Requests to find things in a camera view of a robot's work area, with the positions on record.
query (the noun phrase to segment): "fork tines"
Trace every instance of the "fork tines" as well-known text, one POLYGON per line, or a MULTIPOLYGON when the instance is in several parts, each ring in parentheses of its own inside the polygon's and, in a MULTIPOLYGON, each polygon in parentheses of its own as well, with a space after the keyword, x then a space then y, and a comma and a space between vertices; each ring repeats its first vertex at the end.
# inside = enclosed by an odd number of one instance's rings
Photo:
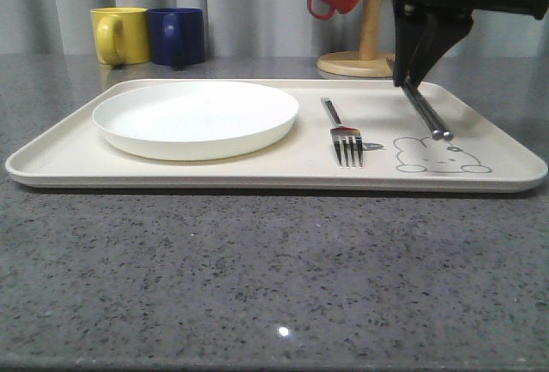
POLYGON ((341 167, 363 167, 363 146, 362 137, 360 135, 342 135, 332 131, 332 141, 334 143, 337 161, 341 167))

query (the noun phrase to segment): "wooden mug stand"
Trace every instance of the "wooden mug stand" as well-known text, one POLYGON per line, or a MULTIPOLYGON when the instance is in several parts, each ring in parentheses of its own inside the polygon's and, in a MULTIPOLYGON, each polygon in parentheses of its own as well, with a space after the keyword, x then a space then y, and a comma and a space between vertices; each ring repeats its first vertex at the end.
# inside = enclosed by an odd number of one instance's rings
POLYGON ((334 52, 318 58, 317 67, 330 74, 364 78, 391 77, 387 58, 395 54, 377 50, 381 0, 364 0, 364 17, 358 51, 334 52))

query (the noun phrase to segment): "tray rim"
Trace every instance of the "tray rim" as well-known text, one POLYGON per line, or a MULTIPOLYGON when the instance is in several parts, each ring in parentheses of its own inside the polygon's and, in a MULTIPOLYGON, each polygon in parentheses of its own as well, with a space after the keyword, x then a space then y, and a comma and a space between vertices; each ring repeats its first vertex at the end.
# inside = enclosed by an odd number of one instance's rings
MULTIPOLYGON (((101 102, 109 98, 109 94, 116 92, 118 89, 124 89, 130 87, 131 89, 136 89, 140 87, 148 87, 149 82, 154 82, 154 84, 161 83, 173 83, 173 82, 185 82, 185 81, 242 81, 242 82, 251 82, 259 83, 265 85, 265 83, 289 83, 289 86, 292 87, 296 85, 299 87, 304 84, 317 84, 321 82, 323 84, 367 84, 367 85, 376 85, 378 86, 389 86, 393 85, 390 80, 377 80, 377 79, 285 79, 285 78, 140 78, 133 79, 128 81, 122 81, 111 87, 105 89, 102 93, 92 98, 86 104, 78 108, 77 110, 70 113, 68 116, 62 118, 57 123, 53 124, 50 128, 46 129, 42 133, 38 134, 30 142, 23 145, 21 148, 10 154, 5 161, 4 167, 8 174, 16 182, 34 187, 34 188, 58 188, 58 189, 329 189, 329 190, 352 190, 352 191, 394 191, 394 192, 457 192, 457 193, 516 193, 522 192, 535 188, 540 185, 546 178, 547 173, 549 172, 549 167, 545 160, 540 158, 537 154, 533 153, 527 147, 524 147, 519 141, 516 141, 514 138, 509 136, 503 130, 501 130, 494 123, 486 121, 498 132, 507 135, 511 140, 515 142, 522 150, 530 153, 536 160, 541 163, 541 171, 537 175, 529 176, 528 178, 505 178, 506 186, 504 187, 493 187, 493 180, 483 180, 483 179, 468 179, 468 183, 476 183, 480 186, 477 188, 463 188, 459 184, 459 181, 452 179, 451 176, 438 176, 438 177, 423 177, 422 180, 428 181, 430 183, 443 183, 443 187, 428 187, 424 188, 414 185, 413 183, 417 182, 417 179, 402 178, 399 179, 400 187, 396 188, 394 184, 388 183, 388 179, 380 177, 349 177, 341 178, 338 177, 335 182, 334 179, 329 177, 301 177, 301 176, 289 176, 289 177, 277 177, 277 183, 270 182, 271 177, 249 177, 246 175, 225 175, 222 177, 219 176, 156 176, 150 177, 148 175, 131 175, 124 178, 123 183, 110 182, 114 180, 119 180, 119 175, 106 175, 101 176, 91 176, 91 175, 82 175, 82 176, 53 176, 51 174, 43 174, 38 172, 27 172, 18 170, 14 166, 14 162, 21 156, 25 155, 29 149, 32 149, 37 142, 47 139, 51 134, 57 132, 58 129, 66 127, 66 123, 74 122, 83 112, 88 111, 90 107, 96 107, 101 102), (47 178, 49 182, 43 182, 43 179, 47 178), (240 179, 246 180, 246 183, 241 183, 240 179), (302 183, 296 184, 295 180, 298 179, 302 183)), ((450 91, 444 87, 431 83, 423 82, 420 88, 429 87, 434 88, 445 93, 449 93, 454 99, 456 99, 461 105, 467 107, 469 110, 474 111, 470 106, 465 102, 458 99, 450 91)))

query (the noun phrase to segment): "wooden base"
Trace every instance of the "wooden base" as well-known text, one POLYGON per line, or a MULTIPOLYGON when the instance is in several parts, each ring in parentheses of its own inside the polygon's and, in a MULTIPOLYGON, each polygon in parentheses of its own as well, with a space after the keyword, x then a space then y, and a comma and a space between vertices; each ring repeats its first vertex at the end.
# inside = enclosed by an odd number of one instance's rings
POLYGON ((363 78, 385 78, 393 75, 387 57, 395 59, 393 53, 378 52, 375 59, 361 60, 357 51, 335 52, 318 58, 317 67, 330 74, 357 76, 363 78))

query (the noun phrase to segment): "fork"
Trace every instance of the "fork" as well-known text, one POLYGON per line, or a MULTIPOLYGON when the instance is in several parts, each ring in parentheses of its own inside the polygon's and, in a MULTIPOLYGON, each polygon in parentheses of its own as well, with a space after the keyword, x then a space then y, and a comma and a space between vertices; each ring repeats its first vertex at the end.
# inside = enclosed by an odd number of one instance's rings
POLYGON ((320 99, 324 104, 324 107, 328 111, 329 117, 334 124, 335 128, 329 132, 332 135, 332 142, 334 143, 335 154, 337 155, 337 161, 340 166, 343 167, 343 157, 345 158, 345 167, 355 168, 357 166, 356 160, 358 158, 359 167, 362 168, 363 151, 362 136, 360 131, 356 128, 349 128, 341 123, 340 117, 335 111, 334 104, 329 98, 320 99))

